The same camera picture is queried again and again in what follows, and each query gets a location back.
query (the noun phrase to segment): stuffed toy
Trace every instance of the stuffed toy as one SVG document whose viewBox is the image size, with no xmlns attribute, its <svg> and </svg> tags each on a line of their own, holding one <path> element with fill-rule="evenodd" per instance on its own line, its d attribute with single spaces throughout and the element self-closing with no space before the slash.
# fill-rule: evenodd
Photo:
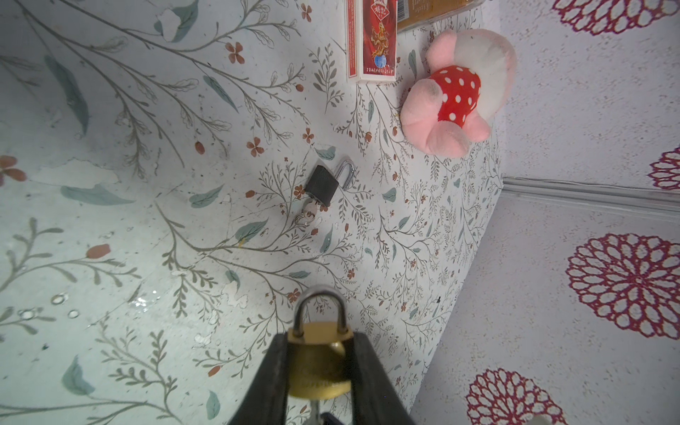
<svg viewBox="0 0 680 425">
<path fill-rule="evenodd" d="M 439 34 L 426 53 L 432 73 L 401 108 L 404 136 L 426 154 L 462 158 L 491 134 L 490 119 L 510 95 L 517 56 L 485 29 Z"/>
</svg>

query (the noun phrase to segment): floral wallpaper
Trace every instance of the floral wallpaper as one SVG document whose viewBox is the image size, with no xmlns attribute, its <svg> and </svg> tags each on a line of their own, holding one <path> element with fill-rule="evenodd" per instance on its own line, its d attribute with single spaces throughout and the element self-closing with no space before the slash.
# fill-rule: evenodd
<svg viewBox="0 0 680 425">
<path fill-rule="evenodd" d="M 502 195 L 411 415 L 671 424 L 679 288 L 677 222 Z"/>
<path fill-rule="evenodd" d="M 433 37 L 480 10 L 399 35 L 397 82 L 372 86 L 345 82 L 329 3 L 0 11 L 0 420 L 226 422 L 317 283 L 410 408 L 502 182 L 496 133 L 424 156 L 398 113 Z M 311 170 L 345 158 L 351 187 L 297 226 Z M 347 396 L 322 407 L 350 418 Z M 289 424 L 308 414 L 290 399 Z"/>
<path fill-rule="evenodd" d="M 506 0 L 496 7 L 520 70 L 505 108 L 503 173 L 677 190 L 680 2 Z"/>
</svg>

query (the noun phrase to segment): black padlock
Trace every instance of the black padlock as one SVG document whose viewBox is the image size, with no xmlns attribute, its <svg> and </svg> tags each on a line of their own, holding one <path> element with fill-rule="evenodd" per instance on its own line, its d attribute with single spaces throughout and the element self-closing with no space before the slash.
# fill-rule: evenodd
<svg viewBox="0 0 680 425">
<path fill-rule="evenodd" d="M 326 207 L 329 207 L 330 200 L 333 199 L 333 195 L 339 186 L 337 179 L 347 167 L 350 168 L 350 174 L 342 185 L 342 189 L 348 189 L 352 185 L 352 180 L 354 179 L 355 167 L 352 161 L 346 159 L 338 166 L 335 177 L 326 169 L 326 167 L 317 165 L 305 186 L 305 192 Z"/>
</svg>

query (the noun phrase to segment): peeling paint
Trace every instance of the peeling paint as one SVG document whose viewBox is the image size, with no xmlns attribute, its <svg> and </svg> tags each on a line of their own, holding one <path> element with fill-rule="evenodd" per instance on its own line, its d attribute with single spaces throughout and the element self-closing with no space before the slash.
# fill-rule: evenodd
<svg viewBox="0 0 680 425">
<path fill-rule="evenodd" d="M 71 159 L 54 168 L 42 167 L 31 176 L 31 181 L 55 186 L 93 188 L 96 184 L 118 183 L 119 180 L 118 175 L 111 170 L 98 167 L 90 161 Z"/>
</svg>

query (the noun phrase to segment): padlock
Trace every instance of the padlock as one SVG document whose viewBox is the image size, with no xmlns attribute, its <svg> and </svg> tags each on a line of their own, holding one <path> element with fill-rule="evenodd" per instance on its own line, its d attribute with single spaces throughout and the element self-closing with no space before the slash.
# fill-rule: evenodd
<svg viewBox="0 0 680 425">
<path fill-rule="evenodd" d="M 329 296 L 337 305 L 337 322 L 303 324 L 304 307 L 317 296 Z M 312 286 L 295 306 L 288 330 L 288 393 L 309 400 L 328 400 L 352 389 L 346 345 L 354 338 L 347 325 L 345 299 L 328 286 Z"/>
</svg>

